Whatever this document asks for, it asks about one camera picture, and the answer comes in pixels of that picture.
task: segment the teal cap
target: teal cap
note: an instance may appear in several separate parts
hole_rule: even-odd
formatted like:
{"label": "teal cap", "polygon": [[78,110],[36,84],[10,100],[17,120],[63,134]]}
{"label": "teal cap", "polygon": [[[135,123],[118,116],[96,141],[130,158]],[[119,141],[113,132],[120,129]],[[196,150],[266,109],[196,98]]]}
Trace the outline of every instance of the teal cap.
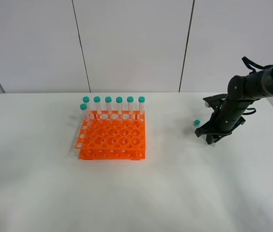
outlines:
{"label": "teal cap", "polygon": [[139,97],[139,98],[138,98],[138,102],[140,102],[140,103],[145,102],[145,98],[144,98],[144,97]]}
{"label": "teal cap", "polygon": [[194,121],[194,125],[195,125],[195,126],[199,126],[199,125],[200,125],[200,120],[199,120],[199,119],[195,120],[195,121]]}
{"label": "teal cap", "polygon": [[133,97],[127,97],[127,102],[133,102]]}
{"label": "teal cap", "polygon": [[89,102],[89,97],[83,97],[83,102],[88,103]]}
{"label": "teal cap", "polygon": [[111,97],[106,97],[106,103],[110,103],[112,102],[112,98]]}
{"label": "teal cap", "polygon": [[87,110],[87,105],[85,103],[80,105],[81,110]]}
{"label": "teal cap", "polygon": [[100,100],[100,97],[97,96],[97,97],[94,97],[94,98],[93,98],[93,101],[94,101],[94,102],[100,102],[101,100]]}
{"label": "teal cap", "polygon": [[122,103],[122,97],[117,97],[117,98],[116,98],[116,102],[117,102],[117,103]]}

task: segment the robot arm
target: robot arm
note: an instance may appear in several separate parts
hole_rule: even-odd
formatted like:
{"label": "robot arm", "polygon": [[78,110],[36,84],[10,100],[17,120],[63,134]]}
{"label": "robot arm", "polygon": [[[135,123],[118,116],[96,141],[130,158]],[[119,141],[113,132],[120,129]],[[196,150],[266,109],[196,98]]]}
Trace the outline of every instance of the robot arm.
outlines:
{"label": "robot arm", "polygon": [[[206,124],[196,129],[195,134],[197,137],[206,134],[208,144],[218,142],[243,124],[242,115],[252,114],[244,112],[251,110],[248,107],[254,101],[273,97],[273,65],[262,67],[245,57],[242,60],[252,72],[247,76],[234,76],[229,82],[228,94],[204,98],[214,113]],[[256,72],[250,65],[262,71]]]}

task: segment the test tube rack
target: test tube rack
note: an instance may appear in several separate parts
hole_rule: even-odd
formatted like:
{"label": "test tube rack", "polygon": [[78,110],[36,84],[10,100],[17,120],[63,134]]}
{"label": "test tube rack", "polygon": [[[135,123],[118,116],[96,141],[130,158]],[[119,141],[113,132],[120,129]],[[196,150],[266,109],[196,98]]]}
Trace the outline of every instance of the test tube rack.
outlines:
{"label": "test tube rack", "polygon": [[92,110],[89,121],[83,120],[75,149],[81,160],[143,160],[145,159],[145,112],[123,110],[119,115]]}

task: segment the table surface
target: table surface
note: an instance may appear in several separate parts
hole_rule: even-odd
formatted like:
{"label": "table surface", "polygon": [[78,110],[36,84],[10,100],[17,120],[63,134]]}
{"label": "table surface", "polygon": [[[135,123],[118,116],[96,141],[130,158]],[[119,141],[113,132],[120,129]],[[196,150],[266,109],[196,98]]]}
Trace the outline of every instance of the table surface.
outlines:
{"label": "table surface", "polygon": [[212,94],[86,94],[145,96],[142,161],[77,159],[85,94],[0,94],[0,232],[273,232],[273,107],[208,145]]}

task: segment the test tube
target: test tube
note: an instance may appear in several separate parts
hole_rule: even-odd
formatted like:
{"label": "test tube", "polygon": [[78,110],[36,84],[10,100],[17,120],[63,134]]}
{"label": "test tube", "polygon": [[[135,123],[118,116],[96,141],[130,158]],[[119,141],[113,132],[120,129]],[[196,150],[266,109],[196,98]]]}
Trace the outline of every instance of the test tube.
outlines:
{"label": "test tube", "polygon": [[106,108],[107,108],[107,114],[111,115],[113,113],[111,97],[106,97]]}
{"label": "test tube", "polygon": [[90,104],[89,104],[89,97],[83,97],[83,102],[86,103],[87,105],[87,112],[90,115],[91,114],[91,109],[90,109]]}
{"label": "test tube", "polygon": [[89,115],[88,115],[88,112],[87,112],[87,105],[86,105],[85,103],[81,104],[81,105],[80,105],[80,109],[81,109],[82,112],[83,112],[85,121],[88,122],[88,121],[89,121]]}
{"label": "test tube", "polygon": [[138,98],[138,111],[140,115],[144,114],[144,102],[145,102],[144,97]]}
{"label": "test tube", "polygon": [[96,103],[96,109],[97,109],[97,114],[98,115],[100,115],[100,114],[102,114],[102,112],[101,112],[101,105],[100,105],[100,97],[94,97],[93,98],[93,101]]}
{"label": "test tube", "polygon": [[122,97],[117,97],[116,102],[117,102],[118,114],[122,115]]}
{"label": "test tube", "polygon": [[128,97],[127,98],[127,102],[128,102],[128,111],[129,111],[129,114],[132,115],[133,114],[133,97]]}

